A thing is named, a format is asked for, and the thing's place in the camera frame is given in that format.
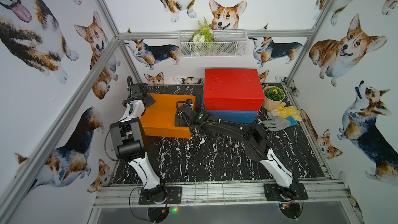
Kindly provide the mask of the red shoebox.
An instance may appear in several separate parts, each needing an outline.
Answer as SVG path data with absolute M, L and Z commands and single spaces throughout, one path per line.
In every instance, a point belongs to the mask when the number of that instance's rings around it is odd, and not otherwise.
M 265 100 L 256 69 L 205 70 L 204 104 L 208 111 L 258 112 Z

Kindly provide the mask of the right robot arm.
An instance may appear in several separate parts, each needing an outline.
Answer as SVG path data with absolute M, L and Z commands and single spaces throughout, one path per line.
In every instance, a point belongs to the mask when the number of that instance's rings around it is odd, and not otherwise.
M 221 119 L 207 112 L 195 111 L 190 101 L 176 102 L 176 114 L 192 133 L 214 132 L 236 139 L 244 144 L 246 156 L 261 163 L 274 177 L 277 185 L 291 188 L 294 176 L 279 160 L 272 149 L 272 143 L 266 138 L 266 131 L 257 122 L 237 123 Z

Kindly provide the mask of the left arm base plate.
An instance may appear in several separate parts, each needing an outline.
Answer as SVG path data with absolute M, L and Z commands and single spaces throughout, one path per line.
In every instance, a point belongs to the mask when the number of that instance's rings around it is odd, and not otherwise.
M 179 204 L 181 203 L 182 187 L 160 185 L 152 189 L 144 189 L 140 193 L 139 205 Z

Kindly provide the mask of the orange shoebox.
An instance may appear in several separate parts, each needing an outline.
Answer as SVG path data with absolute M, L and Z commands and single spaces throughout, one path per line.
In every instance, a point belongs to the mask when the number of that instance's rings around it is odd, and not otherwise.
M 160 136 L 166 138 L 190 139 L 191 131 L 188 127 L 176 127 L 175 115 L 177 114 L 176 102 L 192 100 L 192 95 L 155 94 L 151 96 L 155 103 L 146 109 L 141 117 L 141 123 L 146 136 Z

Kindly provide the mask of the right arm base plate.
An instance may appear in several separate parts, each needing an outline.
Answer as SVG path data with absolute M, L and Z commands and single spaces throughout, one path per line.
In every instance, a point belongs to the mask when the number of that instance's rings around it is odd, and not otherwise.
M 264 184 L 263 187 L 268 201 L 291 202 L 309 199 L 306 189 L 301 183 L 293 183 L 290 188 L 278 184 Z

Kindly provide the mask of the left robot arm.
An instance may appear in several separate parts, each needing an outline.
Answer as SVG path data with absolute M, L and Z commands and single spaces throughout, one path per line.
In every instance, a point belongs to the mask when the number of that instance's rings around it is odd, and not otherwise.
M 123 100 L 125 112 L 120 120 L 110 125 L 115 155 L 118 161 L 127 162 L 143 183 L 141 196 L 156 204 L 163 203 L 167 189 L 148 159 L 149 142 L 141 123 L 147 108 L 155 103 L 148 93 L 147 84 L 135 84 L 127 77 L 128 98 Z

